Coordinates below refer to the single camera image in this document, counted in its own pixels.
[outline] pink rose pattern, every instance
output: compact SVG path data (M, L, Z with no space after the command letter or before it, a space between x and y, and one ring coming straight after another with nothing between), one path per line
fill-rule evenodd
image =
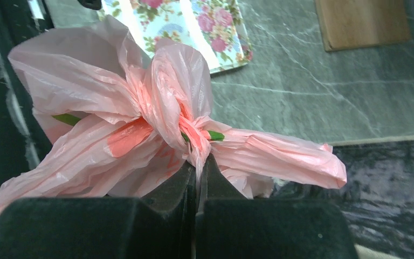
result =
M238 43L234 42L235 27L233 17L227 10L228 3L226 1L194 1L193 4L196 6L194 13L205 40L223 61L233 63L226 52L231 52L233 46Z
M210 18L207 14L203 13L197 17L197 21L199 23L199 27L201 30L206 32L211 32L213 26L215 25L215 21Z
M226 42L222 40L220 37L217 37L216 39L212 40L212 43L210 44L212 46L212 49L216 52L223 52L226 50Z
M166 22L169 21L169 15L175 13L171 3L179 0L130 0L134 13L139 16L139 20L143 31L145 32L147 26L157 17L162 16ZM228 0L192 0L198 6L194 10L197 16L199 28L202 30L205 40L211 45L212 50L221 57L223 61L230 61L233 63L231 57L227 52L233 52L237 46L242 48L243 54L236 53L235 61L240 64L248 63L253 57L251 46L247 42L248 39L241 39L240 34L236 34L235 26L241 25L242 19L240 11L236 4L229 3ZM239 42L234 42L233 36L237 35ZM168 35L147 37L146 50L153 52L155 44L161 37L172 38L180 42L177 32Z
M141 0L141 3L147 4L151 8L158 8L163 3L163 0Z
M170 5L172 2L178 2L179 0L130 0L131 6L134 9L134 13L139 16L140 25L145 32L150 22L157 16L163 16L164 21L169 21L169 14L174 14L175 11Z
M226 11L224 8L217 7L214 10L215 20L222 26L230 26L232 24L232 14Z

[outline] pink plastic bag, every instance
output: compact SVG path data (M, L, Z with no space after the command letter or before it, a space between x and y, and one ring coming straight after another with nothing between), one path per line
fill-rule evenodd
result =
M210 74L201 54L164 39L156 49L144 69L148 57L108 16L91 27L51 30L11 51L53 148L36 169L2 184L0 213L20 197L142 196L185 160L199 178L209 153L249 198L269 196L272 178L326 188L346 183L345 166L326 144L210 119Z

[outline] dark marble slab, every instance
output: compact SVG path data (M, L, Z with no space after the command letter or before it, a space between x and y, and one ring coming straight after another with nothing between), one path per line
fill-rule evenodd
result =
M57 28L99 20L78 1L45 2ZM238 0L253 60L212 78L212 118L332 144L414 140L414 0L405 2L412 40L326 53L314 0Z
M334 148L348 183L340 190L288 183L273 197L329 199L343 211L355 242L414 258L414 141Z

